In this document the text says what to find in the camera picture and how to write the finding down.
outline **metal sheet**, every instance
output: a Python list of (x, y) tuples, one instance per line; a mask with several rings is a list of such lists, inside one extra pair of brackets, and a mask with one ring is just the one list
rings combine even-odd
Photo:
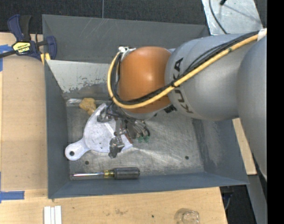
[[(70, 120), (69, 137), (71, 139), (69, 142), (75, 142), (83, 136), (82, 127), (85, 126), (86, 117), (77, 119), (76, 117), (83, 116), (83, 112), (75, 107), (68, 107), (67, 115)], [(191, 118), (184, 117), (177, 112), (167, 114), (161, 111), (156, 117), (146, 121), (146, 124), (151, 134), (147, 143), (134, 140), (132, 148), (118, 154), (114, 159), (111, 159), (108, 154), (88, 151), (79, 160), (69, 162), (70, 172), (99, 172), (132, 166), (138, 167), (141, 175), (204, 171)]]
[[(248, 33), (263, 29), (254, 0), (227, 0), (222, 6), (220, 1), (211, 0), (211, 8), (227, 33)], [(210, 34), (224, 34), (212, 15), (209, 0), (202, 0), (202, 3)]]

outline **white plastic strip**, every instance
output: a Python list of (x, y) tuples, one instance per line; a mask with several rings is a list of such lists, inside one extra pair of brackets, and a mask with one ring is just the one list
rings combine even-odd
[(258, 33), (258, 41), (265, 37), (267, 34), (267, 28), (261, 29)]
[(43, 214), (44, 214), (43, 216), (44, 224), (62, 224), (61, 206), (44, 207)]

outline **wooden table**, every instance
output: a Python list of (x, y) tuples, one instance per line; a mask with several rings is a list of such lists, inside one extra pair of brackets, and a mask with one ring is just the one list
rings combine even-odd
[[(11, 45), (14, 42), (15, 38), (12, 34), (0, 33), (0, 45)], [(37, 69), (39, 69), (39, 66), (42, 66), (41, 62), (33, 58), (13, 55), (4, 59), (4, 69), (7, 69), (8, 72), (10, 69), (15, 69), (12, 64), (22, 69), (23, 67), (26, 67), (28, 63), (37, 63)], [(10, 113), (8, 111), (8, 104), (10, 104), (10, 102), (8, 103), (8, 100), (3, 100), (2, 104), (2, 97), (4, 97), (2, 93), (4, 94), (7, 92), (4, 91), (6, 85), (4, 86), (2, 83), (3, 72), (0, 72), (0, 171), (2, 171), (1, 174), (3, 173), (6, 175), (4, 175), (4, 177), (1, 179), (1, 182), (3, 182), (1, 183), (1, 190), (9, 191), (10, 187), (13, 187), (12, 190), (15, 189), (14, 187), (16, 186), (16, 184), (19, 184), (16, 183), (19, 177), (18, 175), (14, 174), (20, 172), (24, 175), (27, 175), (27, 173), (30, 175), (28, 175), (28, 177), (26, 178), (23, 178), (25, 185), (29, 184), (29, 188), (25, 190), (24, 200), (2, 201), (2, 203), (0, 204), (0, 223), (43, 223), (43, 208), (45, 206), (57, 205), (60, 205), (62, 207), (63, 224), (175, 224), (176, 221), (174, 219), (174, 215), (180, 208), (188, 208), (199, 212), (201, 223), (228, 223), (222, 203), (220, 189), (218, 187), (144, 194), (48, 199), (45, 172), (47, 165), (45, 158), (46, 153), (35, 150), (35, 147), (39, 147), (39, 149), (41, 149), (41, 145), (35, 145), (35, 141), (32, 141), (33, 148), (32, 150), (28, 150), (27, 155), (30, 157), (28, 159), (18, 159), (19, 150), (21, 150), (22, 147), (19, 145), (23, 145), (22, 143), (16, 144), (12, 148), (12, 154), (8, 155), (9, 151), (6, 141), (10, 139), (10, 133), (8, 134), (6, 133), (6, 130), (2, 130), (2, 126), (3, 128), (6, 127), (4, 122), (2, 122), (4, 121), (2, 120), (2, 113), (3, 117), (6, 120), (8, 120), (9, 118), (14, 120), (16, 118), (14, 112), (16, 112), (18, 116), (24, 115), (25, 117), (28, 117), (28, 113), (30, 111), (29, 109), (27, 111), (23, 111), (22, 105), (28, 104), (29, 102), (33, 101), (30, 99), (28, 101), (21, 100), (20, 102), (16, 102), (16, 104), (12, 101), (12, 111), (10, 111)], [(15, 92), (21, 90), (26, 92), (26, 88), (27, 87), (25, 86), (22, 89), (22, 83), (18, 83), (16, 87), (11, 87), (11, 89), (15, 90)], [(39, 108), (40, 111), (43, 112), (45, 107), (41, 107), (39, 105)], [(240, 120), (234, 120), (234, 125), (238, 141), (241, 145), (242, 156), (245, 161), (247, 173), (255, 174), (255, 166), (248, 144), (244, 137), (243, 130), (240, 126)], [(38, 127), (36, 129), (45, 131), (44, 126)], [(18, 133), (14, 133), (14, 129), (11, 131), (11, 134), (12, 136), (20, 135)], [(39, 161), (40, 166), (37, 165), (37, 163), (34, 163), (34, 160), (31, 159), (33, 155), (39, 152), (41, 155), (43, 155), (43, 157)]]

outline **screwdriver handle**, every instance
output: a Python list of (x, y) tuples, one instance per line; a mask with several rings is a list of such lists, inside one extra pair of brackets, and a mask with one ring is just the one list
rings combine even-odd
[(137, 179), (140, 176), (138, 168), (114, 168), (114, 179)]

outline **yellow cable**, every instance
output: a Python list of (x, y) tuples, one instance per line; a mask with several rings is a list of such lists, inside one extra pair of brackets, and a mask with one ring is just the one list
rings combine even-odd
[(150, 98), (149, 100), (146, 100), (146, 101), (143, 101), (141, 103), (134, 104), (134, 105), (126, 105), (126, 104), (120, 103), (114, 97), (112, 89), (111, 89), (111, 72), (113, 70), (113, 66), (114, 66), (114, 63), (116, 61), (116, 58), (120, 54), (120, 52), (118, 52), (116, 54), (115, 58), (112, 60), (109, 71), (108, 71), (108, 91), (109, 91), (109, 95), (112, 98), (113, 102), (121, 108), (135, 109), (135, 108), (140, 108), (140, 107), (146, 106), (148, 104), (153, 103), (154, 101), (157, 101), (158, 99), (162, 98), (163, 96), (167, 95), (169, 92), (171, 92), (173, 89), (175, 89), (176, 87), (181, 85), (183, 82), (187, 81), (188, 79), (190, 79), (194, 75), (198, 74), (200, 71), (202, 71), (203, 69), (205, 69), (206, 67), (208, 67), (209, 65), (214, 63), (215, 61), (221, 59), (223, 56), (227, 55), (229, 52), (234, 51), (234, 50), (236, 50), (236, 49), (238, 49), (238, 48), (240, 48), (240, 47), (242, 47), (242, 46), (244, 46), (244, 45), (246, 45), (250, 42), (253, 42), (253, 41), (257, 40), (257, 38), (258, 38), (258, 35), (251, 36), (251, 37), (231, 46), (230, 48), (225, 49), (224, 51), (222, 51), (219, 54), (215, 55), (214, 57), (210, 58), (208, 61), (204, 62), (202, 65), (200, 65), (199, 67), (197, 67), (193, 71), (186, 74), (184, 77), (182, 77), (178, 81), (174, 82), (175, 87), (169, 86), (164, 91), (162, 91), (161, 93), (157, 94), (156, 96)]

